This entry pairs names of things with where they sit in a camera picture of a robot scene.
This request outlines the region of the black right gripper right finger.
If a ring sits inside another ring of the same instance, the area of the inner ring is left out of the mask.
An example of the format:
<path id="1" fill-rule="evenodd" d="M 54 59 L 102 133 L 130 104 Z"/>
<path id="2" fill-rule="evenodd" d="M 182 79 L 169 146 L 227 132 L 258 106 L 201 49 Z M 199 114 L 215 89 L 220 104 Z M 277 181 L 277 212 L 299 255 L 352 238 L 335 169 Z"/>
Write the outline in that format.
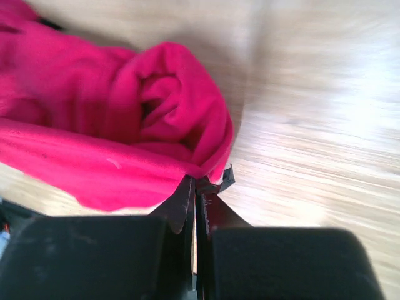
<path id="1" fill-rule="evenodd" d="M 255 227 L 219 193 L 234 183 L 196 183 L 199 299 L 383 299 L 368 254 L 350 231 Z"/>

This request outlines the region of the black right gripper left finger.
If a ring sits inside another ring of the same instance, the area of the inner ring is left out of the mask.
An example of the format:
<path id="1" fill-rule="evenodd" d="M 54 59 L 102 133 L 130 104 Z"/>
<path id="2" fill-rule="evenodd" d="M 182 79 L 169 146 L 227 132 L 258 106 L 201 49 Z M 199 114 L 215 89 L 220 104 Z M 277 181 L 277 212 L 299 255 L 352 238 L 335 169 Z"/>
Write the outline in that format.
<path id="1" fill-rule="evenodd" d="M 39 214 L 1 201 L 2 299 L 193 299 L 196 182 L 148 215 Z"/>

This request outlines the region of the magenta red t shirt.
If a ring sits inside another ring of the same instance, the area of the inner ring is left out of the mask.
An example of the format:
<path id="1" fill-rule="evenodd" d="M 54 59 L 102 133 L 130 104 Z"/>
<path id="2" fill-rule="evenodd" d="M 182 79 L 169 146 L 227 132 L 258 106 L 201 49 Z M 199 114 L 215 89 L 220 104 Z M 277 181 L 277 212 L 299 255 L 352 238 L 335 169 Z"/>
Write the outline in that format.
<path id="1" fill-rule="evenodd" d="M 1 2 L 1 162 L 102 211 L 161 204 L 181 179 L 218 183 L 233 122 L 183 45 L 101 47 Z"/>

